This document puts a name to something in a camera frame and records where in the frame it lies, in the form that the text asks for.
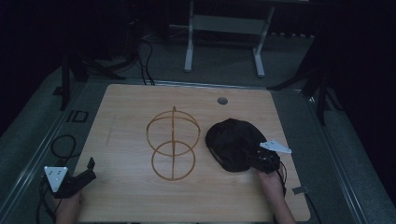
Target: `gold wire frame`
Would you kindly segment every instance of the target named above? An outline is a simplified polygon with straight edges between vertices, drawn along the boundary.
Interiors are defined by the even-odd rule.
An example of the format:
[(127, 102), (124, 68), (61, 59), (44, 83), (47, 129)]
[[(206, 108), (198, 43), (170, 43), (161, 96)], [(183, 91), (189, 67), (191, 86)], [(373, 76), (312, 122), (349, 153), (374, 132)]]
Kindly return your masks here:
[[(178, 116), (178, 115), (176, 115), (176, 113), (186, 115), (186, 116), (188, 116), (188, 118), (184, 118), (184, 117)], [(157, 121), (157, 120), (160, 120), (160, 119), (171, 119), (171, 120), (172, 120), (172, 140), (163, 142), (163, 143), (160, 144), (159, 146), (155, 147), (155, 146), (153, 146), (153, 145), (151, 144), (151, 142), (150, 142), (150, 140), (149, 140), (149, 127), (150, 127), (150, 125), (151, 125), (153, 122), (155, 122), (155, 121)], [(186, 121), (188, 121), (188, 122), (194, 124), (194, 125), (197, 127), (197, 129), (198, 129), (198, 136), (197, 136), (197, 138), (196, 138), (194, 144), (192, 145), (192, 147), (189, 146), (188, 144), (184, 143), (184, 142), (175, 140), (175, 119), (184, 119), (184, 120), (186, 120)], [(155, 117), (149, 122), (149, 124), (148, 124), (148, 126), (147, 126), (147, 128), (146, 128), (146, 136), (147, 136), (148, 144), (150, 145), (150, 147), (151, 147), (152, 149), (154, 149), (154, 152), (153, 152), (153, 154), (152, 154), (152, 156), (151, 156), (151, 166), (152, 166), (152, 169), (154, 170), (155, 174), (158, 175), (159, 177), (161, 177), (162, 179), (171, 180), (171, 181), (180, 180), (180, 179), (183, 179), (183, 178), (185, 178), (186, 176), (188, 176), (188, 175), (192, 172), (192, 170), (194, 169), (194, 167), (195, 167), (196, 157), (195, 157), (195, 153), (194, 153), (193, 149), (194, 149), (194, 147), (197, 145), (200, 135), (201, 135), (201, 128), (199, 127), (198, 122), (196, 121), (196, 119), (195, 119), (193, 116), (191, 116), (190, 114), (186, 113), (186, 112), (177, 111), (175, 107), (173, 107), (172, 110), (162, 112), (161, 114), (155, 116)], [(176, 153), (176, 143), (181, 144), (181, 145), (184, 145), (184, 146), (187, 147), (188, 149), (185, 150), (185, 151), (182, 151), (182, 152), (180, 152), (180, 153)], [(163, 153), (163, 152), (160, 151), (160, 148), (163, 147), (163, 146), (165, 146), (165, 145), (167, 145), (167, 144), (172, 144), (172, 154), (167, 154), (167, 153)], [(188, 153), (188, 152), (191, 152), (191, 154), (192, 154), (192, 156), (193, 156), (193, 162), (192, 162), (192, 166), (191, 166), (190, 170), (189, 170), (186, 174), (184, 174), (184, 175), (182, 175), (182, 176), (175, 177), (175, 162), (176, 162), (176, 157), (181, 156), (181, 155), (184, 155), (184, 154), (186, 154), (186, 153)], [(154, 157), (155, 157), (155, 155), (156, 155), (157, 153), (160, 154), (160, 155), (163, 155), (163, 156), (172, 157), (172, 176), (171, 176), (171, 177), (166, 177), (166, 176), (164, 176), (164, 175), (161, 175), (161, 174), (157, 171), (157, 169), (155, 168), (155, 165), (154, 165)]]

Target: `dark background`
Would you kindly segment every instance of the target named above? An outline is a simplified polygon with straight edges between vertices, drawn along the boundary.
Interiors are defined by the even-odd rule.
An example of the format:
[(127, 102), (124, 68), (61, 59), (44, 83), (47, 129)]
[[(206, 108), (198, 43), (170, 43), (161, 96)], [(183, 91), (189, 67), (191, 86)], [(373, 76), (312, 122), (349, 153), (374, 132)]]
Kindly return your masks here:
[[(49, 0), (0, 0), (0, 133), (18, 116), (42, 80), (61, 65), (65, 40), (93, 59), (111, 58), (113, 42), (108, 37), (114, 31), (106, 29), (103, 19), (114, 15), (98, 13), (97, 8), (103, 6), (100, 2), (59, 5)], [(279, 6), (270, 30), (286, 36), (316, 36), (313, 46), (317, 49), (311, 49), (304, 62), (325, 64), (329, 86), (335, 89), (395, 203), (395, 3), (349, 0), (343, 1), (342, 9), (334, 9), (336, 1), (312, 2), (322, 5)], [(224, 12), (230, 13), (235, 4), (227, 4)], [(151, 0), (139, 18), (166, 38), (169, 23), (188, 23), (188, 7), (189, 1), (184, 0)], [(256, 8), (253, 14), (260, 17), (261, 11)]]

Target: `round hole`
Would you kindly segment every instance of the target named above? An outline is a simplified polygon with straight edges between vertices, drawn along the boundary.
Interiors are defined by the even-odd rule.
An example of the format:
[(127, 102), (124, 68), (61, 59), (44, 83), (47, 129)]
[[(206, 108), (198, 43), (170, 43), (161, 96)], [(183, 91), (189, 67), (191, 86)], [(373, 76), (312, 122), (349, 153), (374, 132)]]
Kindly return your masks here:
[(228, 100), (225, 97), (219, 97), (218, 103), (221, 104), (221, 105), (227, 105)]

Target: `black hat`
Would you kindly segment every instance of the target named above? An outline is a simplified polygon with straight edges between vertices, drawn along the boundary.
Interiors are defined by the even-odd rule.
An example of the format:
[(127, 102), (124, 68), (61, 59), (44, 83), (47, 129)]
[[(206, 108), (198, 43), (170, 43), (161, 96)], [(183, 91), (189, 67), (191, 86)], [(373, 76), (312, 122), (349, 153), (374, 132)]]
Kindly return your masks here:
[(270, 173), (279, 168), (280, 159), (274, 151), (260, 147), (264, 135), (251, 123), (226, 119), (206, 133), (205, 142), (221, 167), (229, 172), (242, 172), (251, 166)]

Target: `wooden table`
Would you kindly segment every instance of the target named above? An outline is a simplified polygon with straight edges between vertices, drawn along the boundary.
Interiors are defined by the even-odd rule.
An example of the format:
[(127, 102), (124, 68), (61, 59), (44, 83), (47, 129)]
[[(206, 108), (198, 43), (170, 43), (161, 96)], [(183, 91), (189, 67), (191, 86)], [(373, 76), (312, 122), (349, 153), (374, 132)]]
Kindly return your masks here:
[[(219, 97), (228, 100), (218, 103)], [(160, 178), (153, 171), (154, 150), (147, 139), (150, 121), (165, 111), (193, 116), (201, 134), (195, 148), (192, 172), (178, 181)], [(110, 85), (100, 105), (75, 174), (86, 170), (90, 157), (96, 161), (97, 178), (85, 189), (81, 222), (260, 222), (272, 220), (273, 212), (250, 169), (228, 173), (210, 154), (205, 134), (215, 123), (228, 118), (254, 124), (267, 139), (287, 145), (269, 91)], [(170, 119), (150, 125), (152, 145), (171, 138)], [(175, 120), (176, 140), (191, 144), (197, 128), (184, 119)], [(310, 213), (303, 194), (294, 195), (300, 181), (290, 154), (279, 154), (288, 171), (286, 200), (295, 218), (305, 221)], [(157, 169), (169, 175), (170, 161), (156, 155)], [(192, 155), (176, 157), (175, 174), (191, 167)]]

